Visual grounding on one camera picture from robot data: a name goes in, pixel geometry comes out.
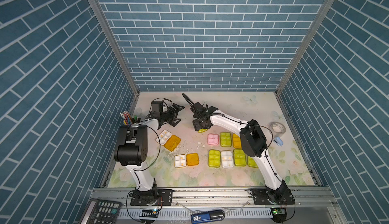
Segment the pink pillbox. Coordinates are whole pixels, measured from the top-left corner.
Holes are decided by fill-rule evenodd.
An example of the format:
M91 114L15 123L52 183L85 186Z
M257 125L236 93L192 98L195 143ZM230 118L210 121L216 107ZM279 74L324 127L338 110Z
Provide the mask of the pink pillbox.
M217 146L219 144L219 135L218 134L208 134L207 144L211 146Z

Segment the orange pillbox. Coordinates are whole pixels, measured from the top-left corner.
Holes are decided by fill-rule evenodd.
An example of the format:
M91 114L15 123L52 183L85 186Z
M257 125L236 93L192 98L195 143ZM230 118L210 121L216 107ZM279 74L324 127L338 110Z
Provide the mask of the orange pillbox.
M241 139L238 135L236 134L233 134L232 135L232 139L233 139L233 147L235 149L241 149L242 148L242 144L241 144Z
M168 130L163 130L156 138L156 142L173 152L181 142L181 138L173 135Z
M174 157L174 166L182 168L186 166L197 166L199 164L198 153L190 153L187 155L176 155Z

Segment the clear pillbox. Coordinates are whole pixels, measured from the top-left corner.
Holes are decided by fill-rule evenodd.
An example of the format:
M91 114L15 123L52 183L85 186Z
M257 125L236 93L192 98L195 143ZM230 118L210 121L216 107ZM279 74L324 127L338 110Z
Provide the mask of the clear pillbox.
M223 168L234 167L234 157L232 151L221 151L221 166Z

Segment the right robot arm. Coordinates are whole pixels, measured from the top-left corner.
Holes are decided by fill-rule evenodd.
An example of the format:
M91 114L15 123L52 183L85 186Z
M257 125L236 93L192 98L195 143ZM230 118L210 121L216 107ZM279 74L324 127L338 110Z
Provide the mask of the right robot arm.
M211 126L220 126L239 135L244 153L256 162L265 183L267 198L270 203L286 205L294 204L295 199L286 182L279 177L267 153L266 136L256 120L240 120L229 116L218 108L199 102L189 102L193 112L192 121L195 131L209 129Z

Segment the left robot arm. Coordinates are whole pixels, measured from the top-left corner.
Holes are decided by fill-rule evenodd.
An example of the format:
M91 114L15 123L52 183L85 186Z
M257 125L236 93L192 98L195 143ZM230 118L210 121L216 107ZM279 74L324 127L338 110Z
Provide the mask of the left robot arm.
M163 101L153 101L150 112L143 120L121 126L113 151L114 160L129 170L135 180L135 190L129 193L131 206L163 205L163 195L158 193L157 183L149 168L156 162L146 163L149 131L157 133L164 124L173 127L181 121L178 113L183 106L173 103L165 106Z

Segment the coloured pens bundle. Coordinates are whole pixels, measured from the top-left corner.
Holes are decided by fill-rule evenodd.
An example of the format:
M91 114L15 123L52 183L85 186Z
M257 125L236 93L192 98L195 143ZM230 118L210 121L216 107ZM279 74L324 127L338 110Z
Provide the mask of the coloured pens bundle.
M131 116L128 111L121 112L120 116L123 119L124 125L127 126L137 125L141 122L141 118L137 117L136 115Z

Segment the clear tape roll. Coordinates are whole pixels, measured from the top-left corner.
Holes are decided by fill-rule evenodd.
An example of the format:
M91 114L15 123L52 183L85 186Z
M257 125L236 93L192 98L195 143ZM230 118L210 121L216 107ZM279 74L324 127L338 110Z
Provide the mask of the clear tape roll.
M281 137L286 132L286 127L279 122L271 122L269 127L274 137Z

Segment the blue tape dispenser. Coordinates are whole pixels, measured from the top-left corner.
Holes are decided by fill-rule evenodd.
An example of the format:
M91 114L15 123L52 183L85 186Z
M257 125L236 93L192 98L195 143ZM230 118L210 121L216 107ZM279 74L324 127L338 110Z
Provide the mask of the blue tape dispenser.
M273 139L273 142L274 142L276 145L280 146L280 147L282 147L282 146L284 145L284 142L281 140L280 137L275 137L275 138Z

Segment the blue black usb device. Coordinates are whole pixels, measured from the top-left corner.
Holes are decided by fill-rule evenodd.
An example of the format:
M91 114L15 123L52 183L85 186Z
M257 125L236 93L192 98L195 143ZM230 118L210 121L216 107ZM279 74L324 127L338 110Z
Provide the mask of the blue black usb device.
M192 224L204 224L210 222L222 221L225 218L223 210L204 211L192 214L190 221Z

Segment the left circuit board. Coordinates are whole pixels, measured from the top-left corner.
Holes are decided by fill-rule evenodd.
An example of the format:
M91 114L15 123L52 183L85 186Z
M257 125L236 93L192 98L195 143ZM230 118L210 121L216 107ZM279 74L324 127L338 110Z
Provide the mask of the left circuit board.
M139 218L141 220L155 221L159 217L159 212L157 209L142 209Z

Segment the circuit board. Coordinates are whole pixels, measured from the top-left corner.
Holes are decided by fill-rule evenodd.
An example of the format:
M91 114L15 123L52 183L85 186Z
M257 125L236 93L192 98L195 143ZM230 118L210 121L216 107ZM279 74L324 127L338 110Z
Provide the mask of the circuit board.
M142 209L139 218L141 220L155 221L159 217L159 212L157 209Z
M270 218L274 223L282 224L287 219L287 211L284 208L271 208Z

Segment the right circuit board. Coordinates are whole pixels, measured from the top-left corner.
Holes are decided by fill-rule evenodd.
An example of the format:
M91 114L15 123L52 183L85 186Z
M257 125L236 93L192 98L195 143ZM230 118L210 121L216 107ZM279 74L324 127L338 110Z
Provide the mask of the right circuit board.
M274 223L282 224L287 219L287 211L284 208L271 208L270 218Z

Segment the black calculator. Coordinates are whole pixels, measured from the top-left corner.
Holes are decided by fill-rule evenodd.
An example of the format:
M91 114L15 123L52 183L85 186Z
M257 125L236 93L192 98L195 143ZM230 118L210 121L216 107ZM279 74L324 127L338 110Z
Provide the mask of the black calculator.
M121 206L116 201L90 199L79 224L115 224Z

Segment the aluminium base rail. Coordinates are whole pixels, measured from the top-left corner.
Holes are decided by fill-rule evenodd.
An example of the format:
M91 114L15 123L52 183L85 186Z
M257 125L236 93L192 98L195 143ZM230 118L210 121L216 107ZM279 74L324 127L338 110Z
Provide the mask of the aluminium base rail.
M168 195L171 207L238 207L241 205L270 206L264 188L260 187L196 187L170 188ZM253 197L253 189L259 193ZM295 204L288 207L333 207L338 203L328 187L302 186L290 187L289 198L294 197Z

